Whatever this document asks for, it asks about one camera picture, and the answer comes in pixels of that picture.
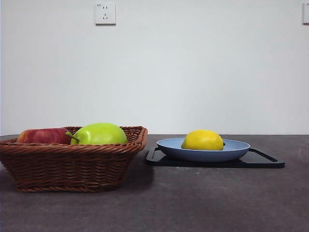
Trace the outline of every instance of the plate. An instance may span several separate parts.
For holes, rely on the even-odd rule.
[[[168,157],[197,162],[225,162],[236,160],[244,156],[250,148],[250,144],[248,143],[223,139],[225,146],[220,151],[182,149],[181,145],[183,140],[184,138],[162,139],[157,141],[157,145]]]

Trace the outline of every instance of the brown wicker basket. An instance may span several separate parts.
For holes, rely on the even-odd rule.
[[[81,127],[66,127],[75,133]],[[64,145],[0,143],[0,161],[21,192],[114,190],[123,182],[135,155],[144,149],[147,129],[121,127],[127,144]]]

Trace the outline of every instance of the yellow lemon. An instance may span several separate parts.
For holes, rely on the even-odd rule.
[[[186,135],[182,148],[192,150],[222,150],[223,139],[211,130],[194,130]]]

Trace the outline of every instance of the white outlet cover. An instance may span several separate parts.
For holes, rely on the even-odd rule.
[[[309,2],[303,3],[303,24],[309,24]]]
[[[101,2],[95,5],[96,25],[116,24],[116,4]]]

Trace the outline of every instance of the table surface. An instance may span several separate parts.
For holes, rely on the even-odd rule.
[[[309,231],[309,135],[222,136],[283,159],[282,169],[154,167],[144,162],[156,141],[173,137],[183,136],[148,135],[124,183],[110,192],[20,193],[1,167],[0,231]]]

